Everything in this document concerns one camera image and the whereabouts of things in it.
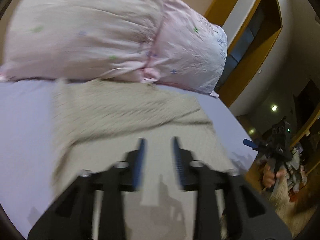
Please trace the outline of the right hand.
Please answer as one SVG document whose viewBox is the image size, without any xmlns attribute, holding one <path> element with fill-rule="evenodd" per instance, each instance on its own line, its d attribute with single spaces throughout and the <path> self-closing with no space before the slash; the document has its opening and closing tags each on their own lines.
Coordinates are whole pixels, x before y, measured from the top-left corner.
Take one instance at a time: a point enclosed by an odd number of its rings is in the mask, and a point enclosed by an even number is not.
<svg viewBox="0 0 320 240">
<path fill-rule="evenodd" d="M 276 174 L 271 171 L 271 167 L 265 164 L 263 169 L 263 185 L 265 188 L 270 189 L 275 185 L 276 180 L 286 176 L 286 170 L 280 169 Z"/>
</svg>

